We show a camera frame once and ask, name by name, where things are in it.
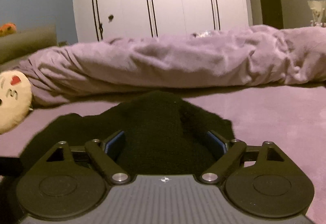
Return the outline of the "rolled purple blanket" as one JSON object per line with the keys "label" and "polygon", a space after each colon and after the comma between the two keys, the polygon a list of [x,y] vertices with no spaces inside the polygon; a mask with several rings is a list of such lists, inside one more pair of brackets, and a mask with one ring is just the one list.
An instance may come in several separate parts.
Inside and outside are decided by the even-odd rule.
{"label": "rolled purple blanket", "polygon": [[37,51],[18,71],[35,104],[160,88],[297,85],[325,81],[325,29],[255,25],[205,36],[114,38]]}

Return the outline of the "purple bed sheet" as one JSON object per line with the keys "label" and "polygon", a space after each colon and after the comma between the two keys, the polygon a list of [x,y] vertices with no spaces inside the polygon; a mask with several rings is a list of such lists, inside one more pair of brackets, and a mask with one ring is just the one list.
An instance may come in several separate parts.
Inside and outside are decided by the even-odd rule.
{"label": "purple bed sheet", "polygon": [[[235,137],[249,145],[276,143],[312,180],[308,217],[325,223],[325,87],[322,85],[178,90],[192,104],[233,124]],[[1,135],[1,156],[17,157],[35,134],[61,115],[98,115],[135,98],[134,93],[96,96],[53,108],[35,109]]]}

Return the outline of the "black knitted garment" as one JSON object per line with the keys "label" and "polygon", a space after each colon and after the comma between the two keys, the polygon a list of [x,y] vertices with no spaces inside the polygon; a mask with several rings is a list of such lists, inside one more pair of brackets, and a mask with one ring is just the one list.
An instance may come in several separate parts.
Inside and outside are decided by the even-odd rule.
{"label": "black knitted garment", "polygon": [[1,223],[18,221],[17,182],[54,144],[66,141],[81,146],[95,138],[105,140],[120,130],[126,140],[113,160],[131,176],[200,176],[223,154],[221,148],[210,146],[208,132],[227,140],[234,138],[229,120],[167,92],[150,92],[95,116],[58,117],[26,146],[20,156],[22,169],[1,183]]}

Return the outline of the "white table lamp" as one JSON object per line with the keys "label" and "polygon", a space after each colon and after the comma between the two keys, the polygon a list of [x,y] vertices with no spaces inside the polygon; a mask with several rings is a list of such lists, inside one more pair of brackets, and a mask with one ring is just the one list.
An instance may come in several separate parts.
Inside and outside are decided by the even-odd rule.
{"label": "white table lamp", "polygon": [[309,0],[307,3],[313,17],[310,25],[325,28],[326,1]]}

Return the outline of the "olive green headboard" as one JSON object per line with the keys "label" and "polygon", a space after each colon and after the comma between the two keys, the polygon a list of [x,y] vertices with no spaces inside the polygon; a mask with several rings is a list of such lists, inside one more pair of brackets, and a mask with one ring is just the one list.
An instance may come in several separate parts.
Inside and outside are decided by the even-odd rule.
{"label": "olive green headboard", "polygon": [[57,45],[56,26],[48,25],[1,37],[1,64]]}

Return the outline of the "orange plush toy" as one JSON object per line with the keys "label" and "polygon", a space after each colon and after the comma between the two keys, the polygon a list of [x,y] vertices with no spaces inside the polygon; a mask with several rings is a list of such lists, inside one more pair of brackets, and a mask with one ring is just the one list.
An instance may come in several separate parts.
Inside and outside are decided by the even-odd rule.
{"label": "orange plush toy", "polygon": [[6,23],[0,27],[0,37],[5,37],[8,35],[15,34],[17,32],[17,27],[14,23]]}

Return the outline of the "kiss emoji pillow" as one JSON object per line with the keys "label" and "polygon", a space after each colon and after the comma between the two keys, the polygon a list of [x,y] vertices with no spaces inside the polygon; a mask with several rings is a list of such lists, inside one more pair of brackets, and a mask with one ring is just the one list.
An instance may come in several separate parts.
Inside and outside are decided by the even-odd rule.
{"label": "kiss emoji pillow", "polygon": [[20,124],[32,107],[32,86],[20,71],[1,73],[1,135]]}

